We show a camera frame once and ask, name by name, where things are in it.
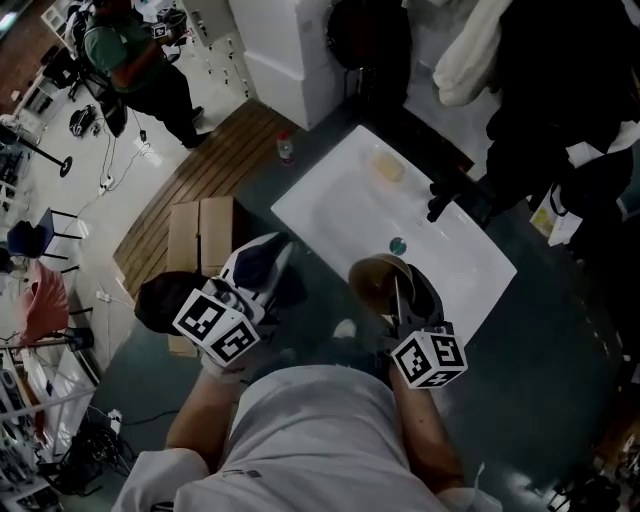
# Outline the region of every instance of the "wooden floor mat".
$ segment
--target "wooden floor mat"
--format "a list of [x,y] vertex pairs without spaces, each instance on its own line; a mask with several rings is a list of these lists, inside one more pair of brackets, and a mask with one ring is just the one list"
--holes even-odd
[[140,286],[166,270],[171,205],[233,195],[261,164],[273,157],[276,137],[292,123],[248,100],[233,112],[167,180],[114,254],[135,300]]

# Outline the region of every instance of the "brick wall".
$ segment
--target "brick wall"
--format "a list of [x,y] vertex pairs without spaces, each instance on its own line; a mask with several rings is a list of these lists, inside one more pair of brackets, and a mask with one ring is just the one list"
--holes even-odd
[[62,47],[62,41],[40,18],[52,3],[53,0],[34,0],[0,40],[0,114],[13,113],[16,103],[11,100],[11,93],[16,89],[21,94],[26,92],[47,50],[53,45]]

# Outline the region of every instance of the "white sneaker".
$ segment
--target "white sneaker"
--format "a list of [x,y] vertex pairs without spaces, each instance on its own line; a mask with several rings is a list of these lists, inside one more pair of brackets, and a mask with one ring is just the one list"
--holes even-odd
[[334,338],[355,338],[356,337],[356,324],[353,320],[345,318],[342,322],[336,325],[333,331]]

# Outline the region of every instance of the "person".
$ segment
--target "person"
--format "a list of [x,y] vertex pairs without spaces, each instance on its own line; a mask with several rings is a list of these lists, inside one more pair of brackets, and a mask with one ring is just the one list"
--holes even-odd
[[84,11],[88,10],[90,5],[91,4],[84,4],[78,0],[71,0],[69,7],[67,7],[67,24],[65,25],[64,35],[62,38],[64,39],[64,43],[69,50],[69,55],[71,55],[73,60],[78,60],[74,28],[79,16],[81,16]]
[[[162,121],[188,149],[198,147],[208,133],[198,134],[194,122],[204,112],[191,104],[187,78],[166,61],[142,16],[130,0],[93,0],[84,49],[91,64],[111,79],[129,108]],[[168,36],[161,43],[173,42]]]
[[354,333],[343,321],[319,351],[343,366],[260,370],[235,419],[247,363],[222,369],[205,356],[167,448],[140,454],[113,511],[501,511],[464,487],[430,393],[345,348]]

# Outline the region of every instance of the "red chair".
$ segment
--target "red chair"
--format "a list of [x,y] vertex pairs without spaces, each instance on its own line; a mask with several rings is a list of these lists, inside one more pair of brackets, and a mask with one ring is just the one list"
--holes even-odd
[[77,270],[71,267],[63,272],[49,270],[40,261],[33,261],[35,271],[34,282],[20,297],[20,305],[24,315],[23,328],[20,333],[20,345],[33,345],[45,337],[65,337],[56,331],[69,326],[69,315],[77,315],[92,311],[87,308],[80,311],[69,311],[67,291],[62,274]]

